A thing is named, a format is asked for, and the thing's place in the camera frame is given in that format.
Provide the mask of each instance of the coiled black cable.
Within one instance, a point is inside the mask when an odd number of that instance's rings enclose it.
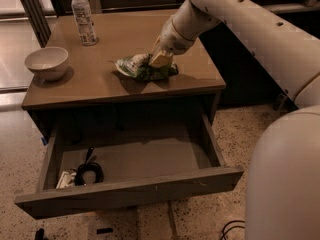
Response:
[[[74,178],[74,183],[76,186],[87,184],[85,182],[85,180],[83,179],[83,175],[88,171],[92,171],[95,173],[96,177],[95,177],[94,183],[99,183],[99,182],[103,181],[103,171],[102,171],[101,166],[97,163],[94,163],[94,162],[88,163],[88,160],[89,160],[90,156],[92,155],[93,149],[94,148],[92,148],[92,147],[88,149],[85,163],[78,167],[77,174]]]

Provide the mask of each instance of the crumpled bag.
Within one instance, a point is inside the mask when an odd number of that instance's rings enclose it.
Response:
[[[178,66],[174,62],[160,68],[151,67],[148,64],[150,58],[151,54],[137,54],[119,59],[115,65],[122,74],[139,81],[162,80],[179,73]]]

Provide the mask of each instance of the bottle label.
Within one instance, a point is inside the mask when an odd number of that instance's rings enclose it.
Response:
[[[74,17],[78,25],[79,35],[84,45],[96,43],[96,35],[91,18],[90,8],[74,8]]]

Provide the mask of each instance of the wooden tabletop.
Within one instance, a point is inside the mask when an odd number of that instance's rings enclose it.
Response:
[[[98,44],[80,43],[73,16],[59,17],[47,46],[64,47],[70,68],[59,81],[34,77],[24,98],[25,110],[64,108],[157,99],[168,95],[213,93],[225,82],[198,39],[184,55],[174,57],[179,74],[168,80],[139,82],[116,70],[112,61],[151,51],[165,21],[175,10],[96,14]]]

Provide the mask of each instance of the open drawer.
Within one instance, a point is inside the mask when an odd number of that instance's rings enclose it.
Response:
[[[243,173],[225,165],[197,97],[65,109],[55,126],[38,191],[15,200],[35,219],[230,191]],[[103,182],[56,189],[89,147]]]

